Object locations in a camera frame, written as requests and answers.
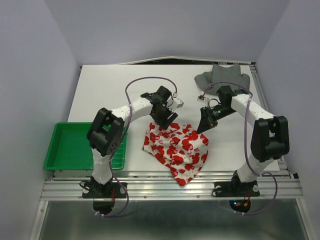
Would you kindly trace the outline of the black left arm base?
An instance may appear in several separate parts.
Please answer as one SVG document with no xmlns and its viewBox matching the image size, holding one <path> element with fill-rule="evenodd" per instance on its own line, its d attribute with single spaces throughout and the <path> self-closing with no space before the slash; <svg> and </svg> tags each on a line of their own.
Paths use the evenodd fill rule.
<svg viewBox="0 0 320 240">
<path fill-rule="evenodd" d="M 129 204 L 126 182 L 115 183 L 110 179 L 106 184 L 98 183 L 92 176 L 89 181 L 80 181 L 82 198 L 93 200 L 92 208 L 96 216 L 113 218 L 119 216 Z M 117 199 L 125 199 L 126 203 L 118 212 L 114 211 Z"/>
</svg>

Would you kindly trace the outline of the aluminium rail frame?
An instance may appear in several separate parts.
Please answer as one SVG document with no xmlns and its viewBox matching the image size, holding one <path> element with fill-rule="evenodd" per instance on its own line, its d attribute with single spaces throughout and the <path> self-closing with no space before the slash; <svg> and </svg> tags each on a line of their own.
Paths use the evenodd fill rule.
<svg viewBox="0 0 320 240">
<path fill-rule="evenodd" d="M 40 202 L 33 223 L 30 239 L 38 240 L 41 235 L 47 207 L 50 201 L 81 201 L 82 189 L 80 181 L 88 181 L 90 171 L 68 170 L 55 171 L 53 176 L 44 182 Z M 274 172 L 275 179 L 270 176 L 259 177 L 257 180 L 260 198 L 270 199 L 278 185 L 277 199 L 294 199 L 302 218 L 302 224 L 310 240 L 317 239 L 311 219 L 303 199 L 302 185 L 293 178 L 286 169 Z M 118 178 L 128 185 L 130 201 L 160 200 L 214 200 L 211 192 L 216 182 L 231 179 L 230 171 L 204 171 L 191 183 L 180 187 L 166 171 L 119 171 Z"/>
</svg>

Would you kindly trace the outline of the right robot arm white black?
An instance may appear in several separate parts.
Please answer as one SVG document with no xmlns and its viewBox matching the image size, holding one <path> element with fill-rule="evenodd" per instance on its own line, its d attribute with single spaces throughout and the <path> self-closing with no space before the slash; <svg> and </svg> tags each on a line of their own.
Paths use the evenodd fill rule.
<svg viewBox="0 0 320 240">
<path fill-rule="evenodd" d="M 230 182 L 231 192 L 242 195 L 248 183 L 255 181 L 275 160 L 289 153 L 289 124 L 284 116 L 275 116 L 252 100 L 245 89 L 233 90 L 229 85 L 217 91 L 219 104 L 202 107 L 197 133 L 202 134 L 218 125 L 218 121 L 233 113 L 244 117 L 244 126 L 253 128 L 250 145 L 244 146 L 245 163 L 235 171 Z"/>
</svg>

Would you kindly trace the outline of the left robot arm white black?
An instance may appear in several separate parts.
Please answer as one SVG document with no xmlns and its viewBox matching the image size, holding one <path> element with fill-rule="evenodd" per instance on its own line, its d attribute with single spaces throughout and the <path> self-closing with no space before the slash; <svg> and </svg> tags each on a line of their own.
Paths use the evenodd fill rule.
<svg viewBox="0 0 320 240">
<path fill-rule="evenodd" d="M 91 180 L 95 183 L 95 193 L 100 197 L 111 193 L 111 160 L 124 140 L 130 123 L 144 116 L 151 116 L 155 123 L 166 130 L 178 117 L 175 110 L 183 105 L 177 93 L 171 93 L 160 86 L 156 92 L 143 93 L 137 100 L 120 108 L 101 108 L 86 135 L 93 154 Z"/>
</svg>

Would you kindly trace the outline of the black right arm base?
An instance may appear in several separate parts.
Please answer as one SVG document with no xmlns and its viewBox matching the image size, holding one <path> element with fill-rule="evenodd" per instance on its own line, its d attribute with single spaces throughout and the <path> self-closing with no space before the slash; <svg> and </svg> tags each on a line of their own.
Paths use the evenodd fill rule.
<svg viewBox="0 0 320 240">
<path fill-rule="evenodd" d="M 259 197 L 258 182 L 241 182 L 235 171 L 230 181 L 216 181 L 211 195 L 216 198 L 230 198 L 229 205 L 236 213 L 247 214 L 251 208 L 251 198 Z"/>
</svg>

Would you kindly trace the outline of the white red floral skirt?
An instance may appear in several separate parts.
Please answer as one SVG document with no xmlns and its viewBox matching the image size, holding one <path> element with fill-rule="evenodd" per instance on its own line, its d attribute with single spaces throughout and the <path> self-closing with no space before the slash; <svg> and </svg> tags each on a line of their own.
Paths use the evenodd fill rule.
<svg viewBox="0 0 320 240">
<path fill-rule="evenodd" d="M 190 183 L 204 167 L 209 139 L 190 125 L 171 123 L 163 129 L 151 122 L 142 149 L 167 167 L 180 187 Z"/>
</svg>

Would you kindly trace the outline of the grey pleated skirt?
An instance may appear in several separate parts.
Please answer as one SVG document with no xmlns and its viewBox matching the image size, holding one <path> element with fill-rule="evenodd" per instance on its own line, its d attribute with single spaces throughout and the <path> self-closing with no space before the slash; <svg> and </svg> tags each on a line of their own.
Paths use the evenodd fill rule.
<svg viewBox="0 0 320 240">
<path fill-rule="evenodd" d="M 203 72 L 194 77 L 196 85 L 207 94 L 217 95 L 220 87 L 228 85 L 232 90 L 241 89 L 240 86 L 246 90 L 250 89 L 250 76 L 241 73 L 239 65 L 230 67 L 223 67 L 220 65 L 213 65 L 211 71 Z"/>
</svg>

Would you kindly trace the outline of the green plastic tray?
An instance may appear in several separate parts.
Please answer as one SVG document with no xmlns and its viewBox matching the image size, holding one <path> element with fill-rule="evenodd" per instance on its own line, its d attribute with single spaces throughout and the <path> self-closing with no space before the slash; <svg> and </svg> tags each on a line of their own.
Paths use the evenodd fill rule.
<svg viewBox="0 0 320 240">
<path fill-rule="evenodd" d="M 87 140 L 90 122 L 59 122 L 55 125 L 46 158 L 46 171 L 89 171 L 93 153 Z"/>
</svg>

